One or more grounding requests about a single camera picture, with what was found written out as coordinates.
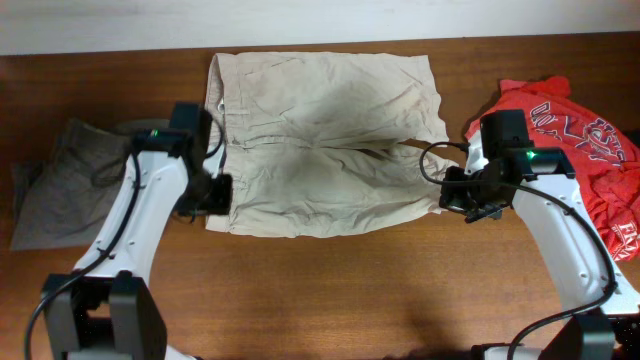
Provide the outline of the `beige khaki shorts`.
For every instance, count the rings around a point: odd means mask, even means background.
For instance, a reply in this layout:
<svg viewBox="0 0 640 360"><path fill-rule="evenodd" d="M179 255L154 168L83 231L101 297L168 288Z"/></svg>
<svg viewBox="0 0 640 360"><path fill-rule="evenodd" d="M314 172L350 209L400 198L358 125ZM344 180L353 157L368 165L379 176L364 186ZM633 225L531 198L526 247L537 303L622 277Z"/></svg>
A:
<svg viewBox="0 0 640 360"><path fill-rule="evenodd" d="M230 211L209 231L256 237L359 235L440 212L450 161L425 55L216 54L205 106L224 140Z"/></svg>

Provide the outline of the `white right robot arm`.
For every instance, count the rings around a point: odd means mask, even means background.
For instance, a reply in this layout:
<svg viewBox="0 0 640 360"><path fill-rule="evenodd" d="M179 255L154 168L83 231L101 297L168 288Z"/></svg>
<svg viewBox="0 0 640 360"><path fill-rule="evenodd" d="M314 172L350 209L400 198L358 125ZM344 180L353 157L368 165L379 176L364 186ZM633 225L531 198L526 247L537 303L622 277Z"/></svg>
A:
<svg viewBox="0 0 640 360"><path fill-rule="evenodd" d="M441 207L471 223L514 210L535 240L561 312L533 322L509 343L477 345L476 359L636 359L639 293L608 254L582 203L575 172L558 148L460 145Z"/></svg>

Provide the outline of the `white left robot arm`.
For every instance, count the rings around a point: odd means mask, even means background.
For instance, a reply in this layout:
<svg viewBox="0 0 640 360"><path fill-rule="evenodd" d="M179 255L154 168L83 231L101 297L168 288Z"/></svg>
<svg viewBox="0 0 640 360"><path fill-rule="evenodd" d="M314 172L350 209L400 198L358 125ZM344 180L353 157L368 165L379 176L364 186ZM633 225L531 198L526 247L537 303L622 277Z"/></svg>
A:
<svg viewBox="0 0 640 360"><path fill-rule="evenodd" d="M182 359L149 290L155 253L174 212L226 214L226 137L214 149L187 130L143 130L127 149L116 200L69 274L51 274L33 312L56 359Z"/></svg>

